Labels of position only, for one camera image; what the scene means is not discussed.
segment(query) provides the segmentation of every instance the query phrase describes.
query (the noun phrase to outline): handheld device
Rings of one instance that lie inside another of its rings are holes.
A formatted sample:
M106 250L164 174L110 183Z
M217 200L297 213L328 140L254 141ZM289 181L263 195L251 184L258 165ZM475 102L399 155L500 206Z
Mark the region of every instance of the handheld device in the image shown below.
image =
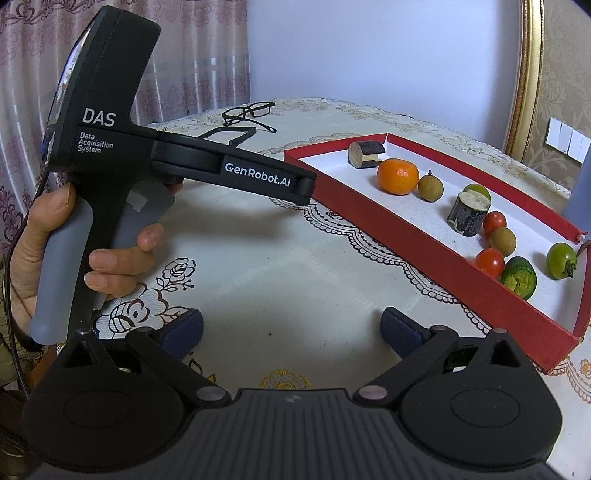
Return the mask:
M187 178L298 205L310 201L314 173L131 121L159 34L150 20L102 7L61 75L43 139L43 163L46 171L66 173L77 197L73 213L47 242L31 321L31 337L39 344L64 342L90 325L104 296L84 283L89 254L134 246L140 230L174 203L164 184Z
M27 478L561 479L545 462L560 410L509 333L463 338L392 307L381 332L404 358L352 397L244 389L234 400L150 329L101 342L79 332L25 405L40 459Z

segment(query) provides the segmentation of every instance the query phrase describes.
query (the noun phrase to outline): white wall switch panel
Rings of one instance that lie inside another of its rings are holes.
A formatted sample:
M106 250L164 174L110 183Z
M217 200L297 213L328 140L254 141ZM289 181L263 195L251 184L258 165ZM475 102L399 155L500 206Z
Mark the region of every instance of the white wall switch panel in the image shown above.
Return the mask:
M562 153L569 151L570 137L573 135L573 127L566 124L560 126L560 136L558 137L558 150Z
M546 143L554 148L558 148L558 139L560 138L560 127L562 123L556 118L550 119L548 126L548 135L546 135Z
M583 134L573 130L573 134L570 136L570 145L567 155L575 160L579 159L579 152L581 150L581 142L583 141Z
M579 157L577 160L581 163L584 162L585 157L587 156L587 152L589 151L589 147L591 146L591 139L588 137L583 137L581 142L581 148L579 150Z

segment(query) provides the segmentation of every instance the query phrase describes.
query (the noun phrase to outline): orange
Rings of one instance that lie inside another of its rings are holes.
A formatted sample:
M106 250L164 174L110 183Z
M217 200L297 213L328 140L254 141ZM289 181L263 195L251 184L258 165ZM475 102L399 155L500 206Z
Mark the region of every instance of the orange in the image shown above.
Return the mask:
M417 188L418 168L402 158L389 158L378 167L378 182L386 192L408 195Z

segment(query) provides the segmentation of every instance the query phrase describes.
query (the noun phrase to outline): pink curtain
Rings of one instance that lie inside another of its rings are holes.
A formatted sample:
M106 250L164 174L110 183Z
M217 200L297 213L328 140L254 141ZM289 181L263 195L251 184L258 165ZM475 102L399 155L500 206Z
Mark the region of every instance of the pink curtain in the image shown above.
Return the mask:
M127 9L162 28L136 95L132 117L138 124L250 100L246 0L8 2L0 9L0 253L31 203L61 70L102 5Z

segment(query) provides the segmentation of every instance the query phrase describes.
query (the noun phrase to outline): floral tablecloth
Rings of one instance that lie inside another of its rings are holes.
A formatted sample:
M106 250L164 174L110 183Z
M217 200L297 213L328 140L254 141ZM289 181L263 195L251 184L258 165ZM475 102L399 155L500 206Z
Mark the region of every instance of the floral tablecloth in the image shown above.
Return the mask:
M525 191L557 211L568 191L488 145L428 122L325 99L276 100L241 148L282 158L286 148L391 132L450 154ZM222 124L221 111L155 128L199 135ZM398 361L378 322L396 306L425 326L461 335L489 326L448 292L339 215L312 201L279 200L187 181L163 219L168 244L158 267L97 321L102 338L160 327L199 308L202 341L186 359L230 392L240 387L350 391ZM544 375L564 416L550 464L565 478L591 478L591 335Z

